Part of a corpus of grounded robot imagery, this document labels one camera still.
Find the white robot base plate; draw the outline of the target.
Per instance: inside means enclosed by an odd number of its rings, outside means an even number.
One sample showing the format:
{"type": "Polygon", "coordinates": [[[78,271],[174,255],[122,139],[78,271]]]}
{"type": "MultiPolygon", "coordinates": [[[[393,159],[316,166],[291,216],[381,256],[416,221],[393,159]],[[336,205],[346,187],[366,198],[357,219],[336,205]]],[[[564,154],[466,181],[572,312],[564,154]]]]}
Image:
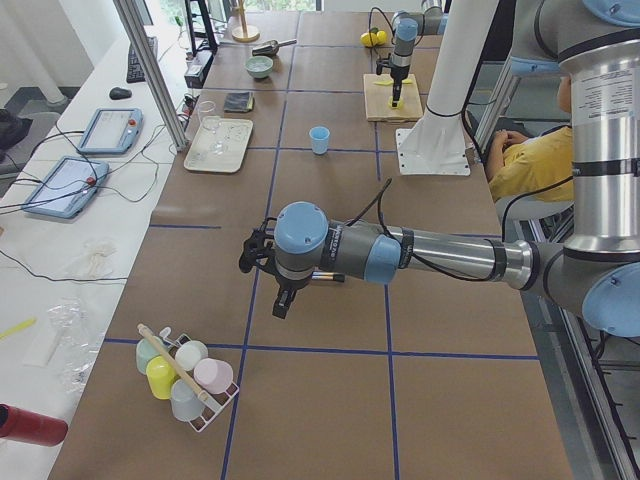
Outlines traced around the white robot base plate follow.
{"type": "Polygon", "coordinates": [[[461,128],[396,130],[401,175],[469,176],[466,143],[461,128]]]}

